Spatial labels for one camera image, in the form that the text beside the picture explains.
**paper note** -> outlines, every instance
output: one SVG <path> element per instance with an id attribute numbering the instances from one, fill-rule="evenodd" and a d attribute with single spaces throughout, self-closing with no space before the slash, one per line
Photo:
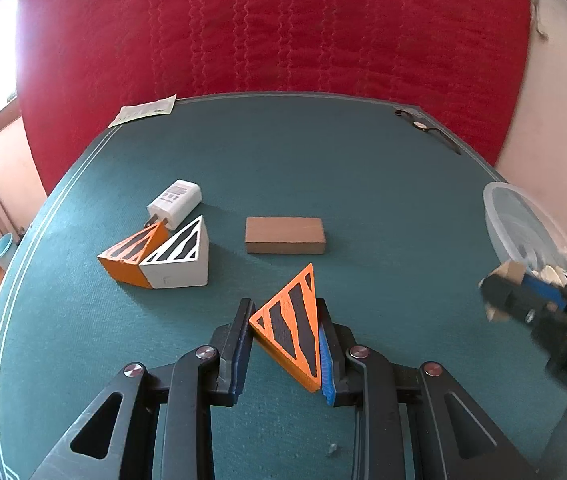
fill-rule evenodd
<path id="1" fill-rule="evenodd" d="M 165 99 L 160 99 L 159 101 L 153 101 L 151 103 L 144 103 L 143 105 L 136 106 L 122 106 L 119 110 L 115 120 L 111 122 L 108 127 L 116 126 L 117 124 L 127 123 L 128 121 L 134 121 L 135 119 L 141 119 L 142 117 L 150 117 L 153 115 L 169 114 L 172 111 L 172 107 L 175 104 L 175 99 L 177 94 Z"/>

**white wall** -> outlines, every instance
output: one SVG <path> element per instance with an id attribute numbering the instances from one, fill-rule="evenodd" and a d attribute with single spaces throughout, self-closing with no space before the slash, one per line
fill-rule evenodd
<path id="1" fill-rule="evenodd" d="M 567 2 L 539 0 L 539 26 L 548 39 L 532 33 L 497 170 L 534 196 L 567 234 Z"/>
<path id="2" fill-rule="evenodd" d="M 0 131 L 0 201 L 16 229 L 26 230 L 46 200 L 21 117 Z"/>

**orange block with black stripes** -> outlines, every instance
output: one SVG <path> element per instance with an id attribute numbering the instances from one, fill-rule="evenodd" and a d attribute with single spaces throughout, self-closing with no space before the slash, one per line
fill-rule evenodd
<path id="1" fill-rule="evenodd" d="M 168 238 L 164 224 L 157 222 L 106 249 L 97 258 L 113 280 L 152 288 L 139 263 Z"/>
<path id="2" fill-rule="evenodd" d="M 312 264 L 250 317 L 257 340 L 309 392 L 321 387 L 319 321 Z"/>

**green tablecloth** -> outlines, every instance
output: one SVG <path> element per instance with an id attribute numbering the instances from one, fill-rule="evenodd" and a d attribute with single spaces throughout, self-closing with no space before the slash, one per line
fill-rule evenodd
<path id="1" fill-rule="evenodd" d="M 524 328 L 486 322 L 477 282 L 499 263 L 482 198 L 493 176 L 394 110 L 326 94 L 209 96 L 96 139 L 1 289 L 2 479 L 28 478 L 123 364 L 174 361 L 229 322 L 241 297 L 267 300 L 309 262 L 335 322 L 392 361 L 442 362 L 538 460 L 567 394 Z M 113 282 L 96 254 L 139 230 L 177 178 L 203 191 L 189 219 L 206 220 L 209 285 Z M 246 216 L 321 217 L 326 253 L 246 254 Z M 220 479 L 349 478 L 352 410 L 328 408 L 258 346 L 240 402 L 212 416 Z"/>

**red backdrop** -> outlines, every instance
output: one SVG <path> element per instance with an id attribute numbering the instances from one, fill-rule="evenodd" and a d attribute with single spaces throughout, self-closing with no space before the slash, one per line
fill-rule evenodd
<path id="1" fill-rule="evenodd" d="M 529 0 L 19 0 L 17 90 L 50 192 L 122 105 L 326 91 L 417 104 L 496 161 Z"/>

